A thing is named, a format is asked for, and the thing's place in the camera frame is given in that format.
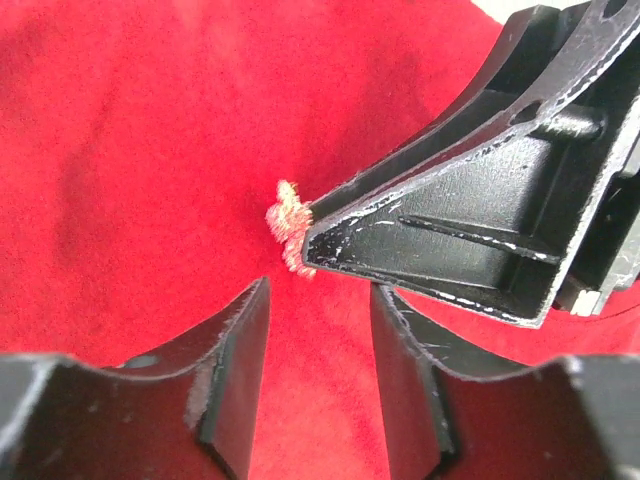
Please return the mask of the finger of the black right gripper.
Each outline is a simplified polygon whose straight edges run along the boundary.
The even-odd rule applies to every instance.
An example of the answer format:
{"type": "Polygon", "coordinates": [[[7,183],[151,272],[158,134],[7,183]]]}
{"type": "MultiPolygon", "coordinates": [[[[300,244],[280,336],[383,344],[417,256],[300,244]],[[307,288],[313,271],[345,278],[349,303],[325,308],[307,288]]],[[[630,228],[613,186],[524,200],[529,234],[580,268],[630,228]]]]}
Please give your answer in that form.
{"type": "Polygon", "coordinates": [[[315,200],[316,220],[366,216],[432,174],[487,156],[572,103],[639,35],[636,1],[513,13],[454,102],[391,154],[315,200]]]}
{"type": "Polygon", "coordinates": [[[314,219],[304,261],[538,327],[559,277],[560,256],[549,245],[561,156],[549,135],[555,116],[366,216],[314,219]]]}

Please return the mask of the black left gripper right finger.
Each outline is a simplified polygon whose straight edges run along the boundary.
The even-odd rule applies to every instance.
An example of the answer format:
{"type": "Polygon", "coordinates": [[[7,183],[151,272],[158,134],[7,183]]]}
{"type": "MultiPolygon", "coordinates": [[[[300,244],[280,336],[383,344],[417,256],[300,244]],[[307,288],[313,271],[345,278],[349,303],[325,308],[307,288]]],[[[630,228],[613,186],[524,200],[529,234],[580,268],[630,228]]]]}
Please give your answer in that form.
{"type": "Polygon", "coordinates": [[[395,479],[635,479],[639,359],[526,366],[440,326],[383,285],[370,315],[395,479]]]}

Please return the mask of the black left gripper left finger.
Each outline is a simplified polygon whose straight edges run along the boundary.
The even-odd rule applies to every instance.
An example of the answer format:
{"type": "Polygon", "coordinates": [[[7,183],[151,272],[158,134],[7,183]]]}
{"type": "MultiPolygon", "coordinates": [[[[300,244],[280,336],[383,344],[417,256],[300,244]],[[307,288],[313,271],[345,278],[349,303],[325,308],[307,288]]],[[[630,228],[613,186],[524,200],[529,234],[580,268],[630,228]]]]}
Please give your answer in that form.
{"type": "Polygon", "coordinates": [[[5,479],[244,479],[270,284],[119,367],[62,354],[1,358],[5,479]]]}

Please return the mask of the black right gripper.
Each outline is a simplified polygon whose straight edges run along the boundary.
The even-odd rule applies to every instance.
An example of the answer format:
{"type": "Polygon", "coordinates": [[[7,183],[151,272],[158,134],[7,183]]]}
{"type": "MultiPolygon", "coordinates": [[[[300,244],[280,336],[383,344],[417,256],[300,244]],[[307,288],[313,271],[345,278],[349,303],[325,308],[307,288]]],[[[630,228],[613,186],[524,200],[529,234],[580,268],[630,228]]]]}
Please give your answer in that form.
{"type": "Polygon", "coordinates": [[[555,116],[560,160],[549,194],[559,254],[554,307],[597,315],[639,275],[639,92],[598,92],[555,116]]]}

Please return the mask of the red t-shirt garment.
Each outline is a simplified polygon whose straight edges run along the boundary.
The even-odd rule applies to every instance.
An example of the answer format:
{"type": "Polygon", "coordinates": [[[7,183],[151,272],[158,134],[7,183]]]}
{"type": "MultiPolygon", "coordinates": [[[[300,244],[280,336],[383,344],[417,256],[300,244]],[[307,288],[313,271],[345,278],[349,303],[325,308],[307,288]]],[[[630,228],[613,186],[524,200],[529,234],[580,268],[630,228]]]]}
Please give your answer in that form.
{"type": "MultiPolygon", "coordinates": [[[[279,180],[311,209],[430,125],[503,27],[467,1],[3,2],[1,358],[119,367],[266,278],[244,479],[395,479],[373,285],[526,366],[634,355],[553,302],[526,328],[303,250],[316,274],[302,278],[266,223],[279,180]]],[[[632,90],[639,35],[569,105],[632,90]]]]}

